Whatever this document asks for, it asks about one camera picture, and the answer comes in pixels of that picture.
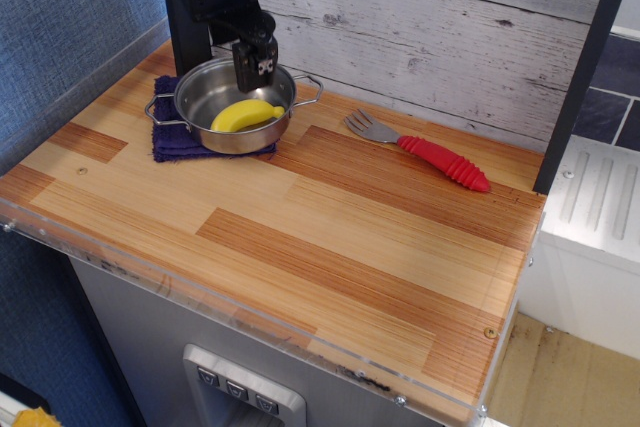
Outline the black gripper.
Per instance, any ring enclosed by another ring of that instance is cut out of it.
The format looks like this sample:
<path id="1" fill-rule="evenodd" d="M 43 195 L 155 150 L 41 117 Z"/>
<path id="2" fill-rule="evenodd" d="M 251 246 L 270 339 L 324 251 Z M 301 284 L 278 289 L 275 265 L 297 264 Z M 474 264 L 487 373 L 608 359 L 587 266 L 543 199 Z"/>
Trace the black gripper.
<path id="1" fill-rule="evenodd" d="M 273 84 L 278 63 L 276 23 L 259 0 L 184 1 L 191 19 L 208 26 L 212 44 L 239 41 L 232 45 L 232 54 L 241 92 Z"/>

